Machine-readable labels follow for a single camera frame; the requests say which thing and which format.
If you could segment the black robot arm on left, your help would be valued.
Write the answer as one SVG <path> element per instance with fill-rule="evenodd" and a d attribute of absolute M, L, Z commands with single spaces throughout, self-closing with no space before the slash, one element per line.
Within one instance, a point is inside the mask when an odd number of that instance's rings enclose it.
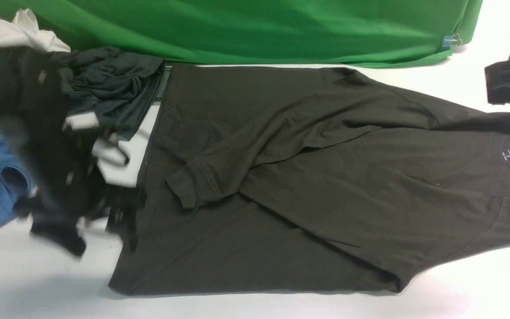
<path fill-rule="evenodd" d="M 14 205 L 31 217 L 31 234 L 80 257 L 86 243 L 81 218 L 108 217 L 106 229 L 130 252 L 136 249 L 136 211 L 144 206 L 141 188 L 107 184 L 93 155 L 95 142 L 116 148 L 112 128 L 73 129 L 61 77 L 45 52 L 23 46 L 0 48 L 0 131 L 30 176 L 37 192 Z"/>

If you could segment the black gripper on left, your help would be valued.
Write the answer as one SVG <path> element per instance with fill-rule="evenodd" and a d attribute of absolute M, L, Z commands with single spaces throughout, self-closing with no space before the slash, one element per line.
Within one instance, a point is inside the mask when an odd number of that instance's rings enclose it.
<path fill-rule="evenodd" d="M 14 151 L 37 187 L 15 210 L 33 220 L 31 234 L 81 257 L 86 242 L 79 232 L 80 220 L 107 218 L 106 231 L 121 238 L 131 252 L 136 249 L 136 212 L 144 206 L 144 190 L 108 184 L 93 154 L 96 142 L 120 152 L 126 166 L 130 156 L 119 145 L 122 128 L 98 125 L 73 129 L 57 108 L 20 103 L 14 113 Z"/>

